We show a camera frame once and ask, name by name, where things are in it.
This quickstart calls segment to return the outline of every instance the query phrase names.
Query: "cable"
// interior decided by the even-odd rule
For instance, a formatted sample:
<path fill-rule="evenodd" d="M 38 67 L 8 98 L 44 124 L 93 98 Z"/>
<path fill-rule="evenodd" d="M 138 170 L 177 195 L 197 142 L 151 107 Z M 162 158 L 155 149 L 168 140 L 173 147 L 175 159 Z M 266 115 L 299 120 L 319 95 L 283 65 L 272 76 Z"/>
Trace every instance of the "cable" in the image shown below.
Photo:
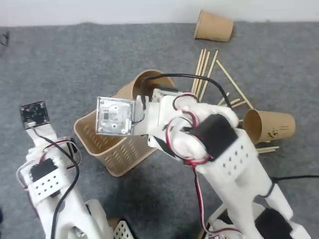
<path fill-rule="evenodd" d="M 53 144 L 56 148 L 58 148 L 65 156 L 67 156 L 71 162 L 74 164 L 74 167 L 76 169 L 76 174 L 74 177 L 73 182 L 71 183 L 70 187 L 65 191 L 65 193 L 63 194 L 63 196 L 61 197 L 60 201 L 58 202 L 58 204 L 56 205 L 56 208 L 54 210 L 54 214 L 53 214 L 53 219 L 52 219 L 52 227 L 51 227 L 51 239 L 55 239 L 55 230 L 56 230 L 56 222 L 57 222 L 57 216 L 59 213 L 59 209 L 63 203 L 63 201 L 65 200 L 65 198 L 68 196 L 68 194 L 72 191 L 72 189 L 74 188 L 76 182 L 79 179 L 79 174 L 80 174 L 80 169 L 79 169 L 79 165 L 76 163 L 76 161 L 70 156 L 70 154 L 68 154 L 63 148 L 61 148 L 58 144 L 56 144 L 55 142 L 53 142 L 51 139 L 48 139 L 44 136 L 41 136 L 37 133 L 37 131 L 35 130 L 35 128 L 32 128 L 34 133 L 36 134 L 36 136 L 44 139 L 45 141 L 47 141 L 48 143 Z"/>
<path fill-rule="evenodd" d="M 17 171 L 16 171 L 16 173 L 15 173 L 15 176 L 16 176 L 16 179 L 17 179 L 18 183 L 19 183 L 19 184 L 22 186 L 22 188 L 24 188 L 24 190 L 26 190 L 26 191 L 27 191 L 28 186 L 26 185 L 25 182 L 22 182 L 22 181 L 21 181 L 21 179 L 20 179 L 20 171 L 21 171 L 22 169 L 24 169 L 25 167 L 29 166 L 30 164 L 36 164 L 35 160 L 25 162 L 23 165 L 21 165 L 21 166 L 17 169 Z"/>
<path fill-rule="evenodd" d="M 63 143 L 66 143 L 67 145 L 70 143 L 70 144 L 72 144 L 76 149 L 77 149 L 77 151 L 79 152 L 79 155 L 80 155 L 80 159 L 79 159 L 79 161 L 77 162 L 77 164 L 79 165 L 80 163 L 81 163 L 81 161 L 82 161 L 82 154 L 81 154 L 81 151 L 79 150 L 79 148 L 78 148 L 78 146 L 73 142 L 73 141 L 70 141 L 70 140 L 60 140 L 60 141 L 57 141 L 57 142 L 55 142 L 56 144 L 63 144 Z M 40 158 L 40 160 L 39 160 L 39 162 L 42 162 L 43 160 L 44 160 L 44 157 L 45 157 L 45 155 L 48 153 L 48 151 L 45 151 L 46 149 L 50 149 L 51 147 L 53 147 L 53 146 L 55 146 L 54 144 L 50 144 L 50 145 L 48 145 L 47 147 L 45 147 L 44 149 L 43 149 L 43 155 L 41 156 L 41 158 Z M 73 158 L 73 154 L 72 154 L 72 151 L 71 151 L 71 147 L 68 145 L 68 149 L 69 149 L 69 151 L 70 151 L 70 153 L 71 153 L 71 157 Z M 71 169 L 71 168 L 74 168 L 74 165 L 71 165 L 71 166 L 67 166 L 67 168 L 66 169 Z"/>
<path fill-rule="evenodd" d="M 235 228 L 222 228 L 222 229 L 216 230 L 216 231 L 210 231 L 206 228 L 205 218 L 204 218 L 204 203 L 203 203 L 203 197 L 202 197 L 202 193 L 201 193 L 201 189 L 200 189 L 200 185 L 199 185 L 199 180 L 198 180 L 198 176 L 197 176 L 197 172 L 196 172 L 196 166 L 192 165 L 191 169 L 194 172 L 194 181 L 195 181 L 197 199 L 198 199 L 198 204 L 199 204 L 199 212 L 200 212 L 200 222 L 201 222 L 201 225 L 204 228 L 205 232 L 208 234 L 208 238 L 217 239 L 219 236 L 218 235 L 219 233 L 228 232 L 228 231 L 237 232 L 237 233 L 240 233 L 242 235 L 242 233 Z"/>
<path fill-rule="evenodd" d="M 145 111 L 142 112 L 141 117 L 138 119 L 138 121 L 132 121 L 132 126 L 135 126 L 136 124 L 142 122 L 145 119 Z"/>
<path fill-rule="evenodd" d="M 182 93 L 179 96 L 175 97 L 175 99 L 173 100 L 173 108 L 174 110 L 179 110 L 179 108 L 176 107 L 176 100 L 181 98 L 181 97 L 185 97 L 185 96 L 190 96 L 193 97 L 194 99 L 196 99 L 197 103 L 199 103 L 199 99 L 197 98 L 197 96 L 193 93 Z"/>
<path fill-rule="evenodd" d="M 229 101 L 224 89 L 221 87 L 220 84 L 218 84 L 213 79 L 208 78 L 208 77 L 204 77 L 204 76 L 192 75 L 192 74 L 173 73 L 173 74 L 160 74 L 160 75 L 157 75 L 157 76 L 149 76 L 149 77 L 145 77 L 144 79 L 141 80 L 141 100 L 142 100 L 142 104 L 143 104 L 143 110 L 146 110 L 145 95 L 147 94 L 147 89 L 148 89 L 146 84 L 145 84 L 145 81 L 155 80 L 155 79 L 162 78 L 162 77 L 186 77 L 186 78 L 192 78 L 192 79 L 193 78 L 197 78 L 197 79 L 208 81 L 208 82 L 214 84 L 219 89 L 219 91 L 221 92 L 222 96 L 225 98 L 225 102 L 226 102 L 227 106 L 232 109 L 232 106 L 230 104 L 230 101 Z"/>
<path fill-rule="evenodd" d="M 302 179 L 302 178 L 319 178 L 319 175 L 300 175 L 300 176 L 289 176 L 289 177 L 270 177 L 273 182 L 277 183 L 283 180 L 292 180 L 292 179 Z"/>

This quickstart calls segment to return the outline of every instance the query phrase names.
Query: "gray carpet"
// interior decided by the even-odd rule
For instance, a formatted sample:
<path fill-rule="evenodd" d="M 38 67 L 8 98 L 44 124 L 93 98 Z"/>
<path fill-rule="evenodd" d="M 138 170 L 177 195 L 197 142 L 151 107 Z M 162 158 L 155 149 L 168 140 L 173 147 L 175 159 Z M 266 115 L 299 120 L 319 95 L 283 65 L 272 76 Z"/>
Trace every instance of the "gray carpet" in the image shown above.
<path fill-rule="evenodd" d="M 229 43 L 193 39 L 193 24 L 10 28 L 9 48 L 0 56 L 0 207 L 2 239 L 44 238 L 41 224 L 15 179 L 32 141 L 18 107 L 45 100 L 58 136 L 73 135 L 74 122 L 91 112 L 97 96 L 112 96 L 139 72 L 194 73 L 201 48 L 219 49 L 219 60 L 258 109 L 296 117 L 293 138 L 261 155 L 271 175 L 319 174 L 319 23 L 235 24 Z M 234 89 L 216 67 L 212 77 Z M 192 80 L 176 79 L 182 90 Z M 209 86 L 204 100 L 221 96 Z M 237 109 L 240 116 L 246 106 Z M 121 178 L 84 154 L 78 188 L 85 200 L 100 200 L 109 217 L 123 216 L 140 239 L 193 239 L 200 230 L 190 169 L 156 152 Z M 220 205 L 201 177 L 206 218 Z M 319 234 L 318 180 L 281 182 L 294 220 L 313 238 Z"/>

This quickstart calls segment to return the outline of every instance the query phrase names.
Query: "brown paper cup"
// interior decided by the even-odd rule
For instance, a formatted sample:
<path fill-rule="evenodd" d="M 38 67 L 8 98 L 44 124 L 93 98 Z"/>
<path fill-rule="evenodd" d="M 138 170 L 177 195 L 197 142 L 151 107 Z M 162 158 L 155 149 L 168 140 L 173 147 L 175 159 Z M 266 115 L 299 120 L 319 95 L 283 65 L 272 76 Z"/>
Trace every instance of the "brown paper cup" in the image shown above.
<path fill-rule="evenodd" d="M 139 73 L 133 81 L 122 87 L 114 97 L 128 100 L 136 99 L 136 97 L 141 94 L 142 79 L 148 76 L 157 76 L 159 74 L 162 74 L 162 72 L 153 69 L 145 70 Z M 148 82 L 146 81 L 146 85 L 148 87 L 147 96 L 149 96 L 150 99 L 152 98 L 154 88 L 158 87 L 159 85 L 168 85 L 171 87 L 175 87 L 174 82 L 169 77 L 162 77 Z"/>
<path fill-rule="evenodd" d="M 290 114 L 249 110 L 244 117 L 244 129 L 253 143 L 258 143 L 293 136 L 296 122 Z"/>
<path fill-rule="evenodd" d="M 234 22 L 230 19 L 200 11 L 194 38 L 229 41 Z"/>

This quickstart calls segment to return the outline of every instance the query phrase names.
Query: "red wire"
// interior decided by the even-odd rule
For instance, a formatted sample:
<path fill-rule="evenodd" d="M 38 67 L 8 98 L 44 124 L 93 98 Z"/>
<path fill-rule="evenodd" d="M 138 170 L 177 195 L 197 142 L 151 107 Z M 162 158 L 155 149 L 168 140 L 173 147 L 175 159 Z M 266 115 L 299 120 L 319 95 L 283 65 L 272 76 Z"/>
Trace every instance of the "red wire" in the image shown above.
<path fill-rule="evenodd" d="M 197 173 L 196 173 L 195 167 L 196 167 L 195 165 L 192 165 L 191 169 L 192 169 L 192 171 L 194 172 L 194 175 L 195 175 L 194 181 L 195 181 L 195 188 L 196 188 L 197 199 L 198 199 L 198 204 L 199 204 L 200 222 L 201 222 L 202 226 L 204 227 L 205 226 L 205 222 L 203 221 L 204 208 L 202 207 L 202 205 L 204 203 L 203 203 L 203 198 L 202 198 L 202 195 L 201 195 L 201 189 L 200 189 L 200 185 L 199 185 L 199 181 L 198 181 L 198 177 L 197 177 Z M 212 236 L 213 239 L 218 236 L 216 234 L 220 234 L 222 232 L 232 231 L 232 232 L 237 232 L 237 233 L 241 234 L 241 231 L 239 231 L 238 229 L 235 229 L 235 228 L 222 228 L 222 229 L 219 229 L 219 230 L 216 230 L 216 231 L 209 231 L 208 229 L 206 229 L 204 227 L 204 230 L 207 233 L 209 233 L 209 234 L 213 234 L 213 236 Z"/>
<path fill-rule="evenodd" d="M 177 96 L 173 102 L 172 102 L 172 106 L 173 108 L 177 111 L 179 110 L 176 105 L 175 105 L 175 101 L 178 99 L 178 98 L 181 98 L 181 97 L 184 97 L 184 96 L 191 96 L 191 97 L 194 97 L 196 98 L 197 102 L 199 102 L 198 98 L 196 97 L 196 95 L 192 94 L 192 93 L 184 93 L 184 94 L 181 94 L 179 96 Z M 187 111 L 187 110 L 181 110 L 184 114 L 189 114 L 192 119 L 193 119 L 193 123 L 192 123 L 192 126 L 193 128 L 196 128 L 199 124 L 198 122 L 198 118 L 197 116 L 191 112 L 191 111 Z M 169 147 L 170 150 L 172 150 L 174 153 L 175 151 L 173 150 L 172 146 L 171 146 L 171 141 L 170 141 L 170 136 L 169 136 L 169 132 L 170 132 L 170 128 L 171 128 L 171 122 L 173 121 L 173 119 L 168 123 L 167 125 L 167 128 L 166 128 L 166 131 L 165 131 L 165 137 L 166 137 L 166 143 L 167 143 L 167 146 Z M 211 238 L 211 239 L 215 239 L 218 237 L 218 234 L 222 233 L 222 232 L 228 232 L 228 231 L 233 231 L 233 232 L 238 232 L 238 233 L 241 233 L 239 230 L 237 229 L 234 229 L 234 228 L 223 228 L 223 229 L 220 229 L 220 230 L 216 230 L 216 231 L 209 231 L 208 229 L 206 229 L 205 227 L 205 222 L 204 222 L 204 203 L 203 203 L 203 198 L 202 198 L 202 194 L 201 194 L 201 189 L 200 189 L 200 185 L 199 185 L 199 181 L 198 181 L 198 177 L 197 177 L 197 173 L 196 173 L 196 165 L 199 165 L 199 164 L 204 164 L 206 163 L 207 161 L 209 161 L 211 158 L 210 155 L 208 155 L 205 159 L 203 160 L 195 160 L 195 159 L 187 159 L 187 158 L 182 158 L 184 159 L 184 163 L 187 164 L 187 165 L 190 165 L 191 166 L 191 169 L 192 171 L 194 172 L 194 175 L 195 175 L 195 178 L 194 178 L 194 181 L 195 181 L 195 188 L 196 188 L 196 194 L 197 194 L 197 199 L 198 199 L 198 204 L 199 204 L 199 213 L 200 213 L 200 222 L 204 228 L 204 230 L 206 231 L 206 233 L 208 233 L 208 238 Z"/>

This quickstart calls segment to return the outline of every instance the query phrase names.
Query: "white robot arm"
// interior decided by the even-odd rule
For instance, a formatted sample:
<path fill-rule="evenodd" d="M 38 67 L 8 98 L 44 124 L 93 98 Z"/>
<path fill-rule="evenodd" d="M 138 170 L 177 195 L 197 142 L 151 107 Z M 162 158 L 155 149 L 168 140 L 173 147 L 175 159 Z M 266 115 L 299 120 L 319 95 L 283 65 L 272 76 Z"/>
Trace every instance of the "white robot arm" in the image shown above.
<path fill-rule="evenodd" d="M 137 97 L 136 111 L 145 118 L 134 126 L 134 135 L 147 133 L 150 147 L 191 165 L 223 201 L 205 228 L 207 238 L 311 238 L 291 221 L 289 203 L 261 165 L 246 131 L 237 128 L 239 120 L 230 108 L 199 103 L 191 93 L 166 95 L 158 102 L 142 99 Z M 255 204 L 257 196 L 269 208 Z"/>
<path fill-rule="evenodd" d="M 67 137 L 57 138 L 49 124 L 44 102 L 23 106 L 20 112 L 35 147 L 29 150 L 27 162 L 18 169 L 17 178 L 30 196 L 45 238 L 112 239 L 113 229 L 108 225 L 101 204 L 97 200 L 83 201 L 75 186 L 78 171 L 75 179 L 69 178 L 68 169 L 75 165 L 57 148 L 60 146 L 75 158 L 80 151 L 74 142 Z"/>

